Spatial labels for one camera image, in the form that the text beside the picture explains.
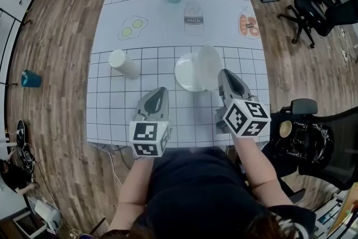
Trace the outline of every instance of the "white box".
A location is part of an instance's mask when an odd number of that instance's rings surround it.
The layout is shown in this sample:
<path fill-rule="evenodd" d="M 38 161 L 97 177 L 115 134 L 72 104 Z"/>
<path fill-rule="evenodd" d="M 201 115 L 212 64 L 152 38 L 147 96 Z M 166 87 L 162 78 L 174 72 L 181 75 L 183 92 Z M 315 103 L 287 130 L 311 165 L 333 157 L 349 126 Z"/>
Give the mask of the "white box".
<path fill-rule="evenodd" d="M 223 117 L 237 138 L 255 138 L 271 121 L 270 114 L 259 102 L 233 99 Z"/>
<path fill-rule="evenodd" d="M 138 157 L 162 157 L 170 136 L 168 121 L 131 121 L 129 124 L 130 146 Z"/>

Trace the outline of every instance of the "wooden floor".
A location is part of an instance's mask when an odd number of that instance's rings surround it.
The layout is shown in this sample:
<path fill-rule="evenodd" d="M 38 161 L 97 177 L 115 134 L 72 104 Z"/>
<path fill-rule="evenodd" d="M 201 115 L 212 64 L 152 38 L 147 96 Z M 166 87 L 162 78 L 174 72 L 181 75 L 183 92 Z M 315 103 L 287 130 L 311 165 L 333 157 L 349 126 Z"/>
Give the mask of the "wooden floor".
<path fill-rule="evenodd" d="M 16 46 L 10 82 L 18 82 L 21 72 L 30 69 L 42 75 L 43 85 L 11 87 L 7 97 L 9 131 L 15 130 L 18 119 L 28 124 L 29 143 L 56 204 L 72 228 L 87 232 L 103 217 L 107 221 L 101 230 L 105 230 L 120 189 L 108 154 L 86 144 L 85 137 L 88 59 L 103 1 L 36 0 L 28 16 L 34 23 L 23 28 Z M 293 0 L 252 2 L 265 50 L 271 111 L 300 97 L 317 100 L 320 115 L 357 106 L 358 66 L 350 61 L 349 71 L 344 70 L 341 49 L 345 43 L 338 29 L 326 38 L 313 31 L 313 50 L 304 33 L 300 43 L 293 45 L 296 26 L 276 18 Z M 123 180 L 128 169 L 118 154 L 114 161 Z M 36 179 L 41 193 L 51 200 L 38 168 Z M 320 205 L 332 192 L 331 186 L 310 177 L 293 175 L 286 180 L 294 190 L 306 187 L 300 205 L 309 208 Z"/>

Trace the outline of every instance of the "black shirt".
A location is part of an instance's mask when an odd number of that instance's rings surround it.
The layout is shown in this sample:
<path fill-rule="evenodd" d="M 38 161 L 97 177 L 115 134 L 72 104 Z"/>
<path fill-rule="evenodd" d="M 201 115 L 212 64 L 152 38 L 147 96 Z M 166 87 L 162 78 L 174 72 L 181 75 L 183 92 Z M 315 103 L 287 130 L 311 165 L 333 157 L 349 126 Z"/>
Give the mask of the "black shirt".
<path fill-rule="evenodd" d="M 27 186 L 26 181 L 29 180 L 31 175 L 28 175 L 22 168 L 16 165 L 12 165 L 10 163 L 7 165 L 9 171 L 6 174 L 1 173 L 1 177 L 5 184 L 13 191 L 15 191 L 17 188 L 25 188 Z"/>
<path fill-rule="evenodd" d="M 226 154 L 173 152 L 154 164 L 147 207 L 135 224 L 157 239 L 189 234 L 239 238 L 259 216 L 274 212 L 313 233 L 315 213 L 296 206 L 269 210 L 258 203 Z"/>

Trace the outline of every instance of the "trash can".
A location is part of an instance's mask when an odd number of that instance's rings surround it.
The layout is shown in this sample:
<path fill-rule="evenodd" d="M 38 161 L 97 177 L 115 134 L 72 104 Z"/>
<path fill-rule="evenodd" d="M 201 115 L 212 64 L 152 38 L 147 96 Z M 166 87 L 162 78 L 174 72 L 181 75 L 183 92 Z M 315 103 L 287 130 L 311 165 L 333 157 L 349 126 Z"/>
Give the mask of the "trash can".
<path fill-rule="evenodd" d="M 38 88 L 41 86 L 41 76 L 30 70 L 24 70 L 21 75 L 21 85 L 23 87 Z"/>

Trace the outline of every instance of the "hair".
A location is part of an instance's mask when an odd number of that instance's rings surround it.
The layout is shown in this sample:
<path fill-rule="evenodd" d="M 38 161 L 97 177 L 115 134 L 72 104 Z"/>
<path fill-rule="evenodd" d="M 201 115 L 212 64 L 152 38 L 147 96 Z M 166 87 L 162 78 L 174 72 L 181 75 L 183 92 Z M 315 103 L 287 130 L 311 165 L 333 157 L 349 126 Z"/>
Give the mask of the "hair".
<path fill-rule="evenodd" d="M 4 163 L 6 163 L 6 165 L 7 165 L 7 162 L 5 160 L 0 160 L 0 172 L 1 173 L 5 172 Z"/>
<path fill-rule="evenodd" d="M 296 230 L 293 225 L 282 229 L 280 221 L 275 216 L 258 217 L 247 227 L 243 239 L 294 239 Z M 129 233 L 119 230 L 111 230 L 103 234 L 99 239 L 156 239 L 149 229 L 133 227 Z"/>

